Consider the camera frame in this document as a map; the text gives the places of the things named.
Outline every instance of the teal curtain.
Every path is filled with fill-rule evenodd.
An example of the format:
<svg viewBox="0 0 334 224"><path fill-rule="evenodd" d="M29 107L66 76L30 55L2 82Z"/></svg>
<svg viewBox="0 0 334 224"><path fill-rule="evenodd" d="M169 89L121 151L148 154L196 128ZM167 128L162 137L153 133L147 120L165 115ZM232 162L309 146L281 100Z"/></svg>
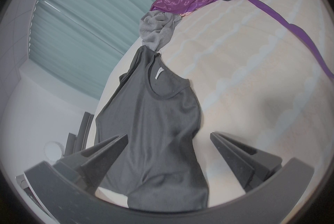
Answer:
<svg viewBox="0 0 334 224"><path fill-rule="evenodd" d="M71 87L99 99L106 81L139 36L155 0L38 0L29 58Z"/></svg>

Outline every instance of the white label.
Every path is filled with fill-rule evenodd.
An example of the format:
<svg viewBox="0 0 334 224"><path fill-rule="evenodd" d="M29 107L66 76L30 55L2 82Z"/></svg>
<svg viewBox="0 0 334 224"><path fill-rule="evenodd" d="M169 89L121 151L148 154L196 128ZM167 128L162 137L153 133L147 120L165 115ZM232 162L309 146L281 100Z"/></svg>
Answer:
<svg viewBox="0 0 334 224"><path fill-rule="evenodd" d="M159 68L159 70L158 70L158 72L157 72L157 75L155 76L155 79L158 79L158 76L160 75L160 73L161 73L162 71L165 71L165 69L163 69L162 67Z"/></svg>

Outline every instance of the mattress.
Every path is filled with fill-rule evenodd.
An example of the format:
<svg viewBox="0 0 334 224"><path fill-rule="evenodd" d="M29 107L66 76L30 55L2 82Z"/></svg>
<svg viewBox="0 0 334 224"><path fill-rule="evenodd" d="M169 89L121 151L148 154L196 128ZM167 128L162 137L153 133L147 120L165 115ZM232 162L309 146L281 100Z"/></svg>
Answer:
<svg viewBox="0 0 334 224"><path fill-rule="evenodd" d="M261 0L312 38L334 70L334 26L321 0ZM139 38L111 73L95 116L127 72ZM243 143L315 168L299 201L318 185L333 156L334 88L307 47L246 0L217 1L186 16L161 49L163 62L188 78L202 109L193 145L209 184L209 206L244 194L210 141L224 132ZM87 147L94 144L93 120ZM126 206L126 197L99 188L97 196Z"/></svg>

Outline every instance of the curtain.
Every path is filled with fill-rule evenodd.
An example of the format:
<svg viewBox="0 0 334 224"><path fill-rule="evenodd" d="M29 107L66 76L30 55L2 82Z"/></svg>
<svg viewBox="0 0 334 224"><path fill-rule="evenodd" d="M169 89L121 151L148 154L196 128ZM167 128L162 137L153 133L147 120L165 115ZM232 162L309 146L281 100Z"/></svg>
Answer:
<svg viewBox="0 0 334 224"><path fill-rule="evenodd" d="M99 99L106 81L139 36L155 0L38 0L29 58L71 87Z"/></svg>

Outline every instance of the bed sheet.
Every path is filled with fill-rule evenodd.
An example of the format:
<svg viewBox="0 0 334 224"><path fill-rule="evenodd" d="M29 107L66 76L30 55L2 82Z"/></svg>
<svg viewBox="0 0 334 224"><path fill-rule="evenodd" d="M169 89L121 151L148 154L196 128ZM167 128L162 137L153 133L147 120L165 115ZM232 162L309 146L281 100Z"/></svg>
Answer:
<svg viewBox="0 0 334 224"><path fill-rule="evenodd" d="M334 26L321 0L261 0L312 38L334 69ZM140 38L111 73L95 116L130 66ZM315 168L298 206L322 178L333 156L334 88L311 52L286 28L246 0L217 1L182 19L162 60L190 79L202 109L193 140L210 188L209 206L244 194L210 141L231 137L283 158L297 157ZM87 147L94 144L95 120ZM99 188L97 196L126 206L126 197Z"/></svg>

